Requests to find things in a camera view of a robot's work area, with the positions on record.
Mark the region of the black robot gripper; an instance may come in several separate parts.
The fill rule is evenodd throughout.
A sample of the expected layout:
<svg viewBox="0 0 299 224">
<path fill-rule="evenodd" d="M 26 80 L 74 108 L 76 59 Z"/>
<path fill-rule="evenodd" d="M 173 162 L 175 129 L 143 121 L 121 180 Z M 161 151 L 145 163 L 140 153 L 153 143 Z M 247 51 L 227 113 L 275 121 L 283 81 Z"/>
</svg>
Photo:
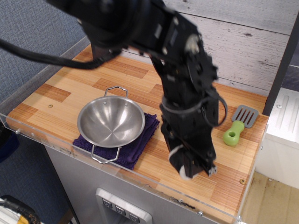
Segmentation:
<svg viewBox="0 0 299 224">
<path fill-rule="evenodd" d="M 161 132 L 169 150 L 169 161 L 183 160 L 189 178 L 202 171 L 209 177 L 216 174 L 211 132 L 219 125 L 219 99 L 206 96 L 190 105 L 180 105 L 163 96 L 160 109 Z"/>
</svg>

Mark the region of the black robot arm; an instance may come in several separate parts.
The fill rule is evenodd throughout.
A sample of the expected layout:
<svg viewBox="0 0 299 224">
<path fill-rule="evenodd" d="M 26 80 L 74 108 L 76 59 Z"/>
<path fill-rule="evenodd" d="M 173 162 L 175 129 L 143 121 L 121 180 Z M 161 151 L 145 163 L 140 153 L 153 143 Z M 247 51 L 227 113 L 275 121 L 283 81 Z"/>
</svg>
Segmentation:
<svg viewBox="0 0 299 224">
<path fill-rule="evenodd" d="M 146 53 L 161 78 L 161 132 L 182 177 L 216 172 L 211 132 L 218 126 L 217 68 L 197 27 L 161 0 L 52 0 L 80 20 L 93 45 Z"/>
</svg>

